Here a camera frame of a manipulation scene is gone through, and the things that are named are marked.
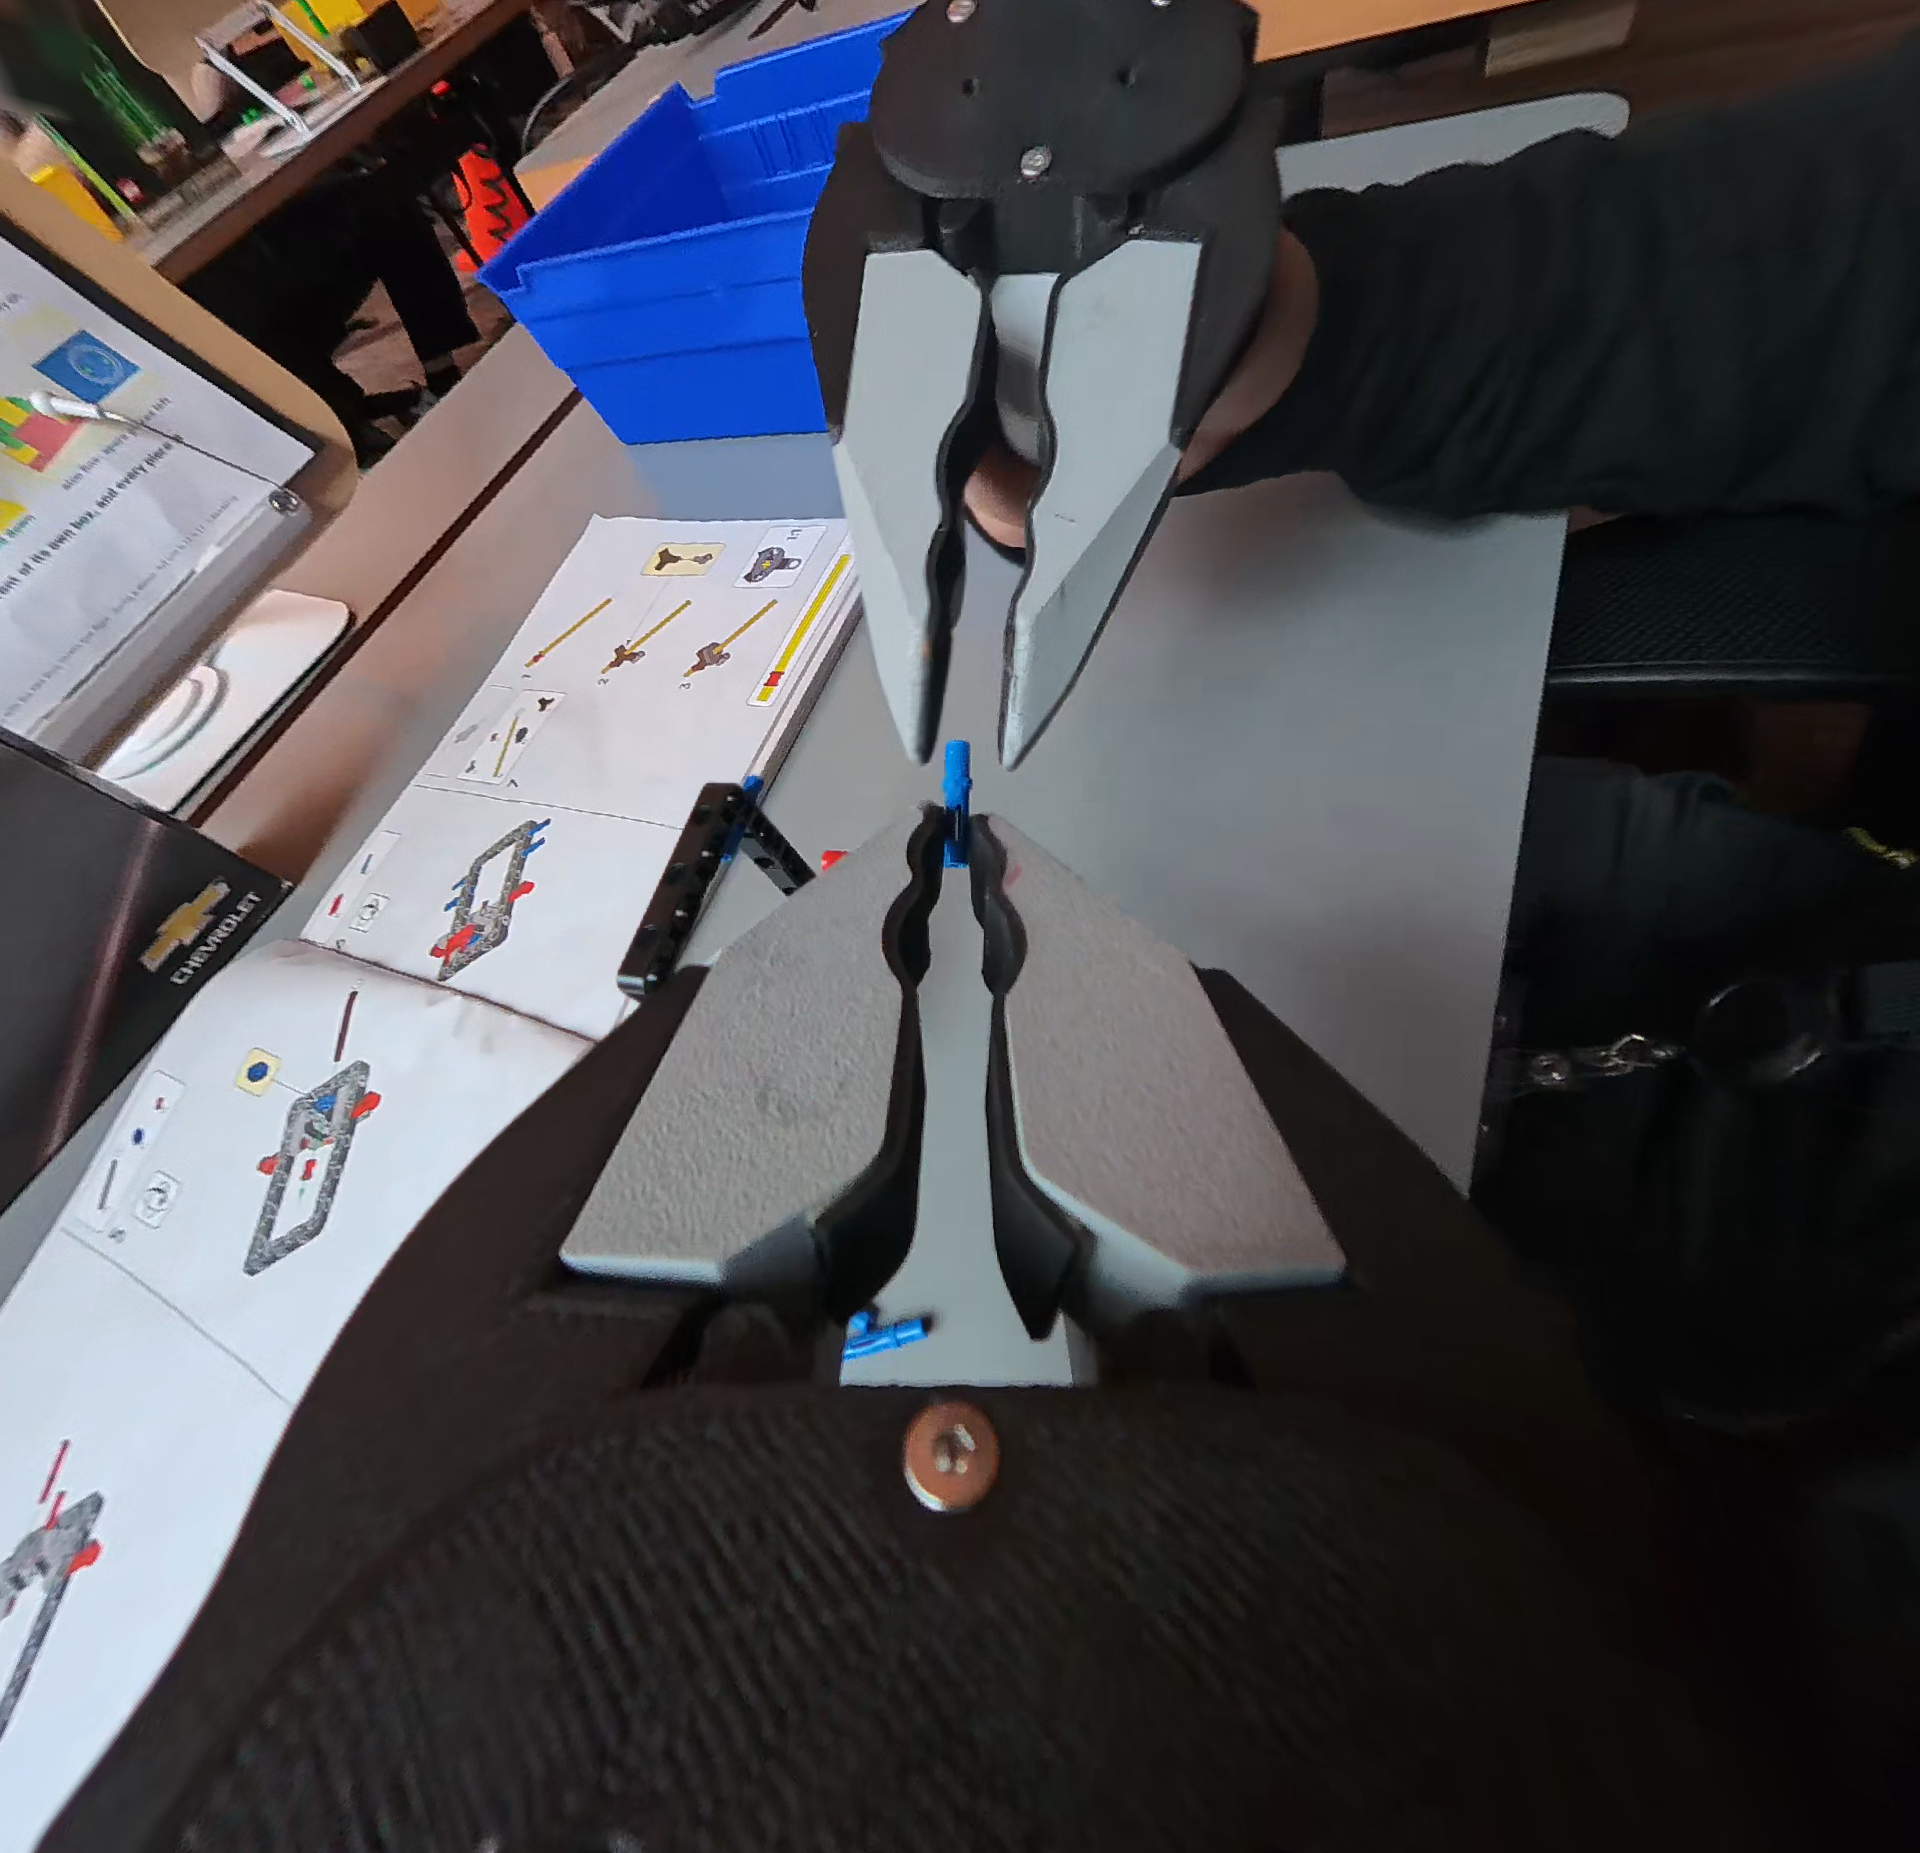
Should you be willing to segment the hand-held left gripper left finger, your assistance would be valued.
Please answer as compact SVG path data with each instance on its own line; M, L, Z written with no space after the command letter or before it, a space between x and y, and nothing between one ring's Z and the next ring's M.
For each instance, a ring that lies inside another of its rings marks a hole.
M782 897L703 980L561 1243L650 1286L869 1306L918 1234L943 811Z

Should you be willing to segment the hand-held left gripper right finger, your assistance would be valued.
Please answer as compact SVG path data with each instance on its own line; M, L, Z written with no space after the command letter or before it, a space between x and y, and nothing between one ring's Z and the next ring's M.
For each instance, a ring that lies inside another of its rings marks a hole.
M1031 1335L1329 1290L1345 1248L1194 961L1005 816L973 823L989 1189Z

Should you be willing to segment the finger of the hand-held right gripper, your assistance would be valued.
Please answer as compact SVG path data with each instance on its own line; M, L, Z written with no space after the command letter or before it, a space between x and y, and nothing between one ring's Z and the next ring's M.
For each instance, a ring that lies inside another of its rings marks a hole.
M995 335L1011 442L1038 464L1028 569L1008 614L1000 764L1039 744L1089 668L1174 491L1174 440L1201 249L1123 240L1075 275L1005 275Z
M943 725L966 601L961 483L986 440L989 302L935 249L872 255L832 464L884 701L909 762Z

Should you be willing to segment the black lego frame assembly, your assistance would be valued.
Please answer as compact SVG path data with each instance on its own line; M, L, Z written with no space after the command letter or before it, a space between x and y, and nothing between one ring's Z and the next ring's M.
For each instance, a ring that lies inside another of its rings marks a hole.
M621 955L619 990L625 997L647 1000L680 970L713 886L733 858L759 868L782 897L816 877L816 868L765 814L765 787L767 781L753 773L740 782L706 782L694 794L639 928Z

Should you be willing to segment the person's right forearm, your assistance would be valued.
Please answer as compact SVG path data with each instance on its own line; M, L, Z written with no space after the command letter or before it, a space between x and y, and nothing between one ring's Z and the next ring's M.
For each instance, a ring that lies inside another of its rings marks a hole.
M1329 471L1431 521L1917 499L1917 39L1620 137L1310 189L1297 371L1188 491Z

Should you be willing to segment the lego instruction booklet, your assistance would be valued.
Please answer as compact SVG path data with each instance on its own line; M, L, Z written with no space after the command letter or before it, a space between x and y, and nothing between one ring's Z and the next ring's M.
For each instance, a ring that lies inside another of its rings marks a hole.
M631 1012L699 787L778 766L851 618L844 521L593 521L303 933L136 1070L4 1299L4 1851L175 1656L400 1243Z

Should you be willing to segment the black lego set box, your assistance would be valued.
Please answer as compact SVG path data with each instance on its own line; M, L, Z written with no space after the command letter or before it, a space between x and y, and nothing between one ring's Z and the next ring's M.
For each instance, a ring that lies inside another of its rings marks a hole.
M195 825L4 736L4 1205L290 893Z

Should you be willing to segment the person's right hand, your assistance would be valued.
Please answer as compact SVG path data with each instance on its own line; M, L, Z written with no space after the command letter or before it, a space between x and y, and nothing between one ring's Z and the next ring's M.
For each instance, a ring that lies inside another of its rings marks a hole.
M1305 360L1317 306L1319 281L1313 257L1291 227L1281 227L1260 324L1242 351L1236 373L1196 426L1180 458L1176 483L1194 480L1201 467L1219 463L1233 442L1282 399ZM986 452L966 483L966 515L991 547L1015 556L1028 549L1028 503L1038 477L1038 464L1005 442L995 442Z

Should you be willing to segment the blue plastic bin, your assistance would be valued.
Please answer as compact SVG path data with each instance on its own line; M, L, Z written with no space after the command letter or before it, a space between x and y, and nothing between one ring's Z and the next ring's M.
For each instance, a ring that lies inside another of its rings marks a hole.
M667 89L480 268L625 445L824 429L803 240L899 22Z

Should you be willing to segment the black bag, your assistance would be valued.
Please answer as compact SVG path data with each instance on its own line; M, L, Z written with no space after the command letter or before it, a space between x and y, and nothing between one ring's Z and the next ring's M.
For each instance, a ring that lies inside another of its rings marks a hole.
M1540 762L1472 1196L1639 1411L1792 1434L1917 1383L1917 852Z

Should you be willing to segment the wooden desk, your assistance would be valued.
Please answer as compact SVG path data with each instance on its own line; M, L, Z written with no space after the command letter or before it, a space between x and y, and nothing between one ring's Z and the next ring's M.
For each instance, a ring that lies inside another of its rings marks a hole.
M242 244L260 222L321 183L361 145L391 127L407 108L451 77L494 41L514 20L543 0L445 0L425 22L412 59L392 72L325 96L307 115L307 132L294 132L281 153L254 151L232 161L232 178L187 201L169 201L132 222L125 249L169 283L183 283L208 259Z

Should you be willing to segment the black mesh office chair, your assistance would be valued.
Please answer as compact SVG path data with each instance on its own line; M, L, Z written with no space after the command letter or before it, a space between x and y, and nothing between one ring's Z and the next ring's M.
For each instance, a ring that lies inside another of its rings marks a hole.
M1547 697L1917 697L1917 506L1576 530Z

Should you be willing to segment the white stand base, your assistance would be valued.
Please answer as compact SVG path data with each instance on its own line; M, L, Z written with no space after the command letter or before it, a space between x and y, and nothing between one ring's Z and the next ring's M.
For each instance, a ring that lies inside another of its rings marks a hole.
M314 675L350 624L355 614L337 599L263 592L97 764L97 778L163 814L187 814Z

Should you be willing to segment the wooden framed instruction sign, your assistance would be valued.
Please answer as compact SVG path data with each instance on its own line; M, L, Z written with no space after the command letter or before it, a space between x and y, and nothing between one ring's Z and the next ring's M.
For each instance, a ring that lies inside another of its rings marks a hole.
M4 728L104 753L359 487L325 399L4 167Z

